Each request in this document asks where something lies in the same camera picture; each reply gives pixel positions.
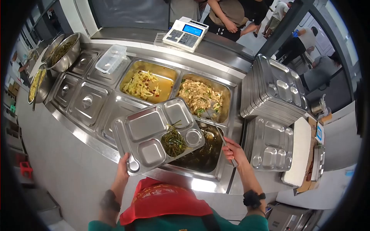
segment shredded potato with chili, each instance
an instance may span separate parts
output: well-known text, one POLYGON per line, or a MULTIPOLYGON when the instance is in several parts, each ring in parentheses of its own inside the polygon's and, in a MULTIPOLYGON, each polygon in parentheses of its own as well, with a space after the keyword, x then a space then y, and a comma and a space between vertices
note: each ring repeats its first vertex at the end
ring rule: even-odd
POLYGON ((209 108, 212 108, 216 113, 220 113, 222 94, 222 91, 221 93, 214 91, 208 85, 190 79, 182 80, 179 91, 179 96, 185 100, 190 111, 198 116, 209 108))
POLYGON ((36 85, 38 83, 38 79, 41 78, 38 84, 37 90, 40 88, 40 85, 44 80, 45 74, 46 74, 46 69, 39 69, 37 73, 35 74, 35 77, 33 78, 33 81, 30 87, 30 94, 29 94, 30 102, 32 102, 33 98, 35 97, 36 85))
POLYGON ((130 81, 123 85, 123 91, 143 100, 154 95, 158 97, 161 90, 158 88, 158 85, 153 90, 150 90, 150 81, 158 82, 158 77, 149 71, 137 71, 130 81))

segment keypad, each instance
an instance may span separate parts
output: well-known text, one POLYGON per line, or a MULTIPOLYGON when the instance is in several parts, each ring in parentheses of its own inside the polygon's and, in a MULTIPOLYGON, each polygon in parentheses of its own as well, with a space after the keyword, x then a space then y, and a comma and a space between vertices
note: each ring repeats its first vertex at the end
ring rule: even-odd
POLYGON ((180 38, 178 43, 188 47, 193 47, 198 39, 198 37, 195 35, 178 30, 172 30, 172 32, 169 34, 169 36, 167 36, 166 39, 177 42, 178 38, 180 38))

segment cook in white uniform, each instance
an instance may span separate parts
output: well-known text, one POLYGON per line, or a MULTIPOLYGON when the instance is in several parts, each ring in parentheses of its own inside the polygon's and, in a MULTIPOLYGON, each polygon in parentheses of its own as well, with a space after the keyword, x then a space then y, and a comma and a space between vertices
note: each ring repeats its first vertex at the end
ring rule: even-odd
POLYGON ((25 69, 28 67, 29 63, 26 63, 23 67, 21 67, 21 65, 16 61, 16 59, 17 59, 17 52, 14 53, 13 58, 12 58, 12 63, 11 63, 12 70, 17 76, 17 78, 19 79, 19 81, 23 79, 24 81, 23 84, 26 85, 27 87, 30 87, 31 84, 28 79, 28 75, 25 72, 25 69))

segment red stool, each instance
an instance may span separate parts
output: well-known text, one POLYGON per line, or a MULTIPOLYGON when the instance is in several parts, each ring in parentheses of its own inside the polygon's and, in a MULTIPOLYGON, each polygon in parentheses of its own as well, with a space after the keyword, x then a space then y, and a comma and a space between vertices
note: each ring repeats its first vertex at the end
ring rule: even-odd
POLYGON ((25 177, 24 173, 28 173, 28 178, 32 179, 32 172, 33 169, 30 167, 30 163, 28 161, 26 162, 20 162, 19 166, 21 167, 21 174, 25 177))

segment stir-fried green beans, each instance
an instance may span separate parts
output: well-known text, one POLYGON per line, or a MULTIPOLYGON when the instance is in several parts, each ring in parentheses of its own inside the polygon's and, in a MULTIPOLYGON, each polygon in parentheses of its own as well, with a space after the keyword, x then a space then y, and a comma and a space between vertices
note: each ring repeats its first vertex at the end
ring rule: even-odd
POLYGON ((59 47, 58 50, 55 51, 55 54, 51 58, 51 63, 54 66, 63 56, 68 52, 68 50, 73 46, 74 41, 67 42, 62 47, 59 47))
POLYGON ((172 125, 168 125, 167 133, 161 138, 163 148, 170 157, 176 157, 188 148, 184 138, 176 130, 176 126, 181 125, 181 123, 179 123, 180 121, 181 120, 172 125))

